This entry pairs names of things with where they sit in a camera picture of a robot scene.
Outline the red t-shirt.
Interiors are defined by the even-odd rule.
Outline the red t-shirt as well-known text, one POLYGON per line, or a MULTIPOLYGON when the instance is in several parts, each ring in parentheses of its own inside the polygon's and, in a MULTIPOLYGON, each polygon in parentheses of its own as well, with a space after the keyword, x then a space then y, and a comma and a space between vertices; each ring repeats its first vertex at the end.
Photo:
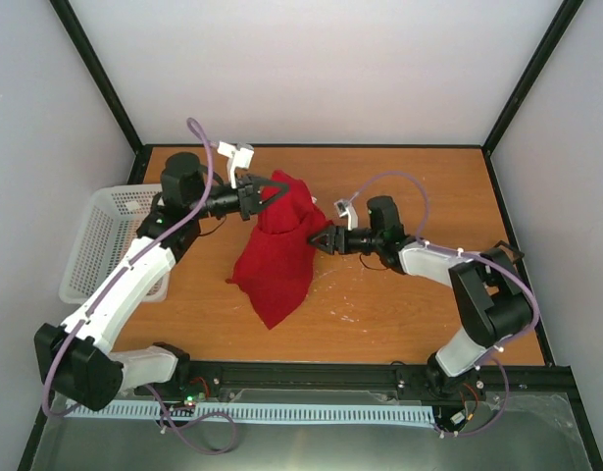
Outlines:
POLYGON ((304 302, 316 254, 309 237, 332 224, 305 182, 282 170, 273 171, 271 180, 286 184, 288 192, 258 215, 227 280, 248 296, 269 330, 304 302))

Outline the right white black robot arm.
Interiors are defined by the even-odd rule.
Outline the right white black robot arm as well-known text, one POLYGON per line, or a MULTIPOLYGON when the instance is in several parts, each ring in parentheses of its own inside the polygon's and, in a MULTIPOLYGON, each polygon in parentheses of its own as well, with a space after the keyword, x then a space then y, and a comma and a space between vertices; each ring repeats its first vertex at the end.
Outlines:
POLYGON ((451 394, 492 351, 503 350, 537 323, 540 311, 535 296, 503 249, 450 249, 409 235, 390 196, 367 202, 367 228, 356 226, 349 201, 339 200, 335 206, 347 224, 330 225, 311 235, 312 246, 329 255, 374 253, 383 267, 395 273, 452 288, 461 327, 427 361, 426 382, 432 394, 451 394))

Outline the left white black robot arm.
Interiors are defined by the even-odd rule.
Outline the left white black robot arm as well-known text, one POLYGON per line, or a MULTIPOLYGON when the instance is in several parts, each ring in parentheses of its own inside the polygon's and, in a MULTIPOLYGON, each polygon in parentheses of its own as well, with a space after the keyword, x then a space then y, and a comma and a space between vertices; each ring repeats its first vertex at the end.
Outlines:
POLYGON ((196 154, 172 155, 161 174, 161 191, 136 231, 126 255, 101 286, 59 326, 42 325, 34 336, 42 409, 50 415, 51 393, 92 411, 119 393, 158 384, 184 393, 191 383, 190 356, 165 342, 115 352, 126 321, 148 291, 166 276, 200 236, 201 220, 237 213, 247 221, 286 195, 286 183, 247 174, 216 184, 211 164, 196 154))

